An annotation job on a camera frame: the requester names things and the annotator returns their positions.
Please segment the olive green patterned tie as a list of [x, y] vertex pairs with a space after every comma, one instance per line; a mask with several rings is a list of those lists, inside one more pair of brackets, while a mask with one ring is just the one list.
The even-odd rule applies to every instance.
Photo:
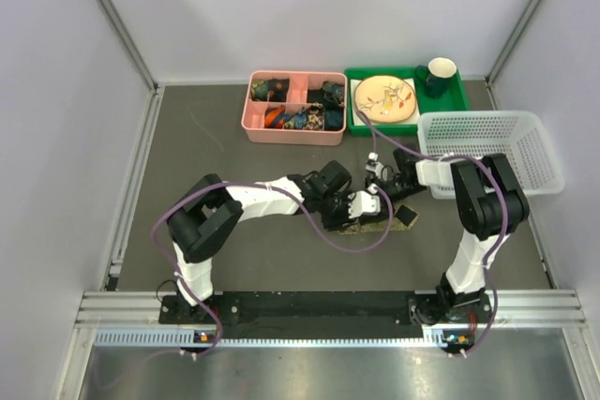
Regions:
[[[418, 220], [419, 214], [409, 205], [401, 202], [394, 204], [394, 219], [390, 227], [391, 231], [409, 230]], [[365, 224], [352, 224], [345, 230], [339, 230], [340, 234], [359, 234], [371, 232], [383, 232], [388, 223], [387, 214], [381, 220]]]

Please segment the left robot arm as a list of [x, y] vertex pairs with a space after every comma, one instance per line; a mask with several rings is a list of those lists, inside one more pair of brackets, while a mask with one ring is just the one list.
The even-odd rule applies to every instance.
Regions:
[[333, 160], [321, 170], [290, 174], [259, 187], [220, 187], [175, 211], [167, 226], [177, 258], [182, 313], [196, 322], [212, 313], [212, 257], [238, 223], [307, 210], [321, 216], [325, 230], [345, 230], [356, 222], [351, 182], [350, 173]]

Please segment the pink divided storage box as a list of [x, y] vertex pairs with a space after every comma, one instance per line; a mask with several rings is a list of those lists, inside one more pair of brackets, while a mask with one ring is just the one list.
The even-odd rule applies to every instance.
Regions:
[[[254, 101], [250, 96], [250, 84], [258, 79], [289, 79], [290, 88], [285, 102]], [[295, 114], [302, 110], [325, 108], [319, 103], [307, 103], [308, 90], [319, 89], [325, 81], [345, 86], [344, 105], [339, 110], [343, 114], [343, 127], [340, 131], [305, 131], [292, 129], [268, 129], [264, 127], [263, 117], [268, 108], [285, 106], [288, 113]], [[249, 78], [241, 126], [247, 137], [258, 143], [283, 143], [334, 146], [341, 143], [347, 126], [349, 83], [345, 75], [338, 72], [306, 72], [285, 70], [257, 70]]]

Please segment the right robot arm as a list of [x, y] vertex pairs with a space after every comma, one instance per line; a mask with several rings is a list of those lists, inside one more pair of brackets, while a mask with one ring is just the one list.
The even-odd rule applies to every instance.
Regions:
[[413, 152], [396, 149], [394, 158], [397, 171], [391, 173], [371, 153], [366, 185], [377, 185], [390, 200], [404, 200], [428, 187], [450, 188], [463, 227], [456, 256], [442, 274], [435, 296], [417, 300], [413, 317], [434, 325], [475, 315], [487, 300], [488, 271], [498, 250], [530, 213], [506, 155], [419, 159]]

